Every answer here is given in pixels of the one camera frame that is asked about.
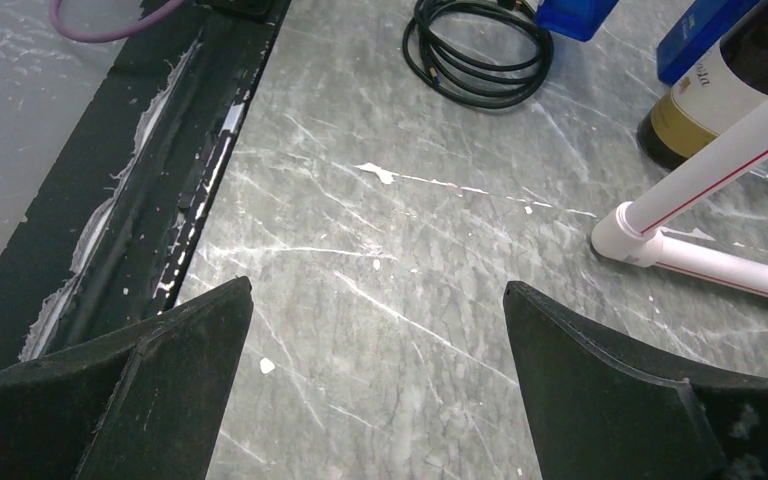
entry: white sealant residue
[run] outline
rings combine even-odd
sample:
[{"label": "white sealant residue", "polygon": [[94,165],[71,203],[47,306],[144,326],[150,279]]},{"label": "white sealant residue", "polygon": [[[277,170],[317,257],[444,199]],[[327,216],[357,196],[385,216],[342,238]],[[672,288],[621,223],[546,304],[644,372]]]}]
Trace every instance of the white sealant residue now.
[{"label": "white sealant residue", "polygon": [[260,373],[268,375],[273,370],[275,370],[275,364],[272,363],[272,360],[266,357],[260,359]]},{"label": "white sealant residue", "polygon": [[181,56],[178,65],[169,73],[166,89],[159,92],[152,99],[148,110],[143,112],[140,116],[140,120],[137,123],[137,130],[134,134],[134,150],[131,155],[131,160],[121,172],[116,175],[111,175],[111,178],[119,180],[119,185],[116,187],[116,190],[110,198],[102,202],[102,204],[95,209],[87,224],[84,225],[84,229],[78,238],[75,249],[72,251],[72,263],[69,270],[74,273],[74,276],[67,280],[63,287],[59,288],[56,292],[43,300],[40,313],[37,316],[37,321],[34,322],[28,330],[28,336],[25,337],[25,345],[19,353],[20,362],[26,362],[39,357],[42,354],[43,348],[48,343],[48,339],[54,333],[57,326],[57,320],[63,313],[63,309],[69,304],[69,300],[71,299],[75,288],[78,286],[81,275],[83,275],[85,267],[92,258],[98,242],[101,240],[104,227],[107,225],[107,219],[110,216],[110,212],[113,210],[116,200],[122,193],[126,180],[136,164],[143,147],[145,147],[151,133],[154,131],[154,126],[160,118],[160,114],[166,105],[166,101],[169,99],[172,89],[177,84],[187,61],[192,56],[192,53],[198,48],[198,45],[197,42],[193,42],[193,44],[190,45],[190,49]]}]

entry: red stripe on pipe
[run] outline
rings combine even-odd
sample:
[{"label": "red stripe on pipe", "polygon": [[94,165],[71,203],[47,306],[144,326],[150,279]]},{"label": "red stripe on pipe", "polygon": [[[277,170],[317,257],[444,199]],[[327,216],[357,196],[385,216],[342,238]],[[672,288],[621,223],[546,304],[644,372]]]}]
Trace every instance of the red stripe on pipe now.
[{"label": "red stripe on pipe", "polygon": [[713,184],[713,185],[709,186],[709,187],[708,187],[708,188],[706,188],[705,190],[702,190],[702,191],[701,191],[699,194],[697,194],[695,197],[693,197],[693,198],[691,198],[690,200],[688,200],[688,201],[686,201],[686,202],[682,203],[681,205],[679,205],[678,207],[676,207],[676,209],[675,209],[675,210],[673,210],[672,212],[670,212],[670,213],[668,213],[668,214],[664,215],[663,217],[659,218],[658,220],[656,220],[656,221],[655,221],[655,223],[653,223],[652,225],[649,225],[648,227],[644,228],[644,229],[643,229],[643,231],[642,231],[642,232],[640,232],[640,234],[641,234],[641,235],[646,235],[646,232],[648,232],[649,230],[652,230],[653,228],[655,228],[655,227],[657,227],[658,225],[660,225],[660,224],[661,224],[661,222],[663,222],[663,221],[664,221],[664,220],[666,220],[667,218],[671,217],[671,216],[672,216],[674,213],[678,212],[679,210],[681,210],[682,208],[686,207],[687,205],[689,205],[689,204],[691,204],[691,203],[695,202],[695,201],[696,201],[696,199],[698,199],[699,197],[702,197],[702,196],[704,196],[705,194],[707,194],[707,193],[708,193],[708,192],[710,192],[711,190],[713,190],[713,189],[715,189],[715,188],[719,187],[719,186],[720,186],[720,185],[722,185],[724,182],[726,182],[726,181],[728,181],[729,179],[731,179],[731,177],[733,177],[733,176],[737,175],[738,173],[740,173],[740,171],[741,171],[741,170],[743,170],[744,168],[748,167],[749,165],[751,165],[751,164],[755,163],[755,161],[756,161],[756,160],[758,160],[759,158],[763,157],[763,156],[764,156],[764,155],[766,155],[766,154],[768,154],[768,149],[764,150],[762,153],[760,153],[760,154],[758,154],[757,156],[755,156],[755,158],[753,158],[752,160],[749,160],[748,162],[746,162],[746,163],[744,163],[743,165],[741,165],[740,167],[738,167],[738,169],[737,169],[737,170],[735,170],[735,171],[733,171],[733,172],[729,173],[728,175],[726,175],[725,177],[721,178],[721,179],[720,179],[720,180],[719,180],[717,183],[715,183],[715,184]]},{"label": "red stripe on pipe", "polygon": [[669,270],[675,270],[676,272],[684,273],[684,274],[687,274],[687,275],[690,275],[690,276],[693,276],[693,277],[698,277],[698,278],[702,278],[702,279],[705,279],[705,280],[710,280],[712,282],[717,282],[717,283],[721,283],[723,285],[728,285],[729,287],[739,288],[741,290],[746,290],[746,291],[749,291],[749,292],[757,293],[759,295],[763,295],[765,297],[768,297],[768,292],[765,292],[763,290],[758,290],[757,288],[747,287],[746,285],[741,285],[739,283],[729,282],[728,280],[723,280],[722,278],[712,277],[710,275],[705,275],[705,274],[702,274],[702,273],[699,273],[699,272],[694,272],[692,270],[687,270],[685,268],[676,267],[675,265],[670,265],[670,264],[662,263],[662,262],[655,262],[655,265],[658,265],[659,267],[663,267],[663,268],[666,268],[666,269],[669,269]]}]

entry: marble countertop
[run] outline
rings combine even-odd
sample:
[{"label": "marble countertop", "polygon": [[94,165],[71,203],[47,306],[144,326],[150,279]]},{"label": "marble countertop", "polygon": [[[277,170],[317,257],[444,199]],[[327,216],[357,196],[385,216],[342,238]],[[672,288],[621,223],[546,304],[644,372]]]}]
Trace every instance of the marble countertop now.
[{"label": "marble countertop", "polygon": [[[690,0],[620,2],[556,36],[537,95],[488,114],[408,70],[407,0],[294,0],[181,300],[247,275],[255,313],[208,478],[540,478],[502,312],[523,280],[649,344],[768,376],[768,301],[595,255],[599,218],[664,176],[637,123]],[[451,18],[476,56],[527,54]],[[768,183],[671,235],[768,263]]]}]

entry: cable connector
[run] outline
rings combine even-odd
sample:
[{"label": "cable connector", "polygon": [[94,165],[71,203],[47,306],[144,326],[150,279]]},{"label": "cable connector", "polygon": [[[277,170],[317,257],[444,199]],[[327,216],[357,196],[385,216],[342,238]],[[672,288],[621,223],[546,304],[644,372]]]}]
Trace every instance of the cable connector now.
[{"label": "cable connector", "polygon": [[437,85],[440,85],[440,75],[437,74],[437,69],[434,67],[431,67],[428,69],[428,74],[431,75],[431,79],[434,80],[434,83]]},{"label": "cable connector", "polygon": [[522,11],[522,0],[496,0],[496,3],[505,10]]}]

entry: blue container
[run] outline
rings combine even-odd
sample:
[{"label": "blue container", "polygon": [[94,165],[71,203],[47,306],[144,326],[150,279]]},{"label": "blue container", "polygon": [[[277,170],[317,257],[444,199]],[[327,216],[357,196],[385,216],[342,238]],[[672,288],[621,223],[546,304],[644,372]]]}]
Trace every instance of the blue container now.
[{"label": "blue container", "polygon": [[696,0],[658,44],[658,78],[672,85],[760,0]]},{"label": "blue container", "polygon": [[586,42],[593,38],[618,1],[543,0],[534,21],[547,30]]}]

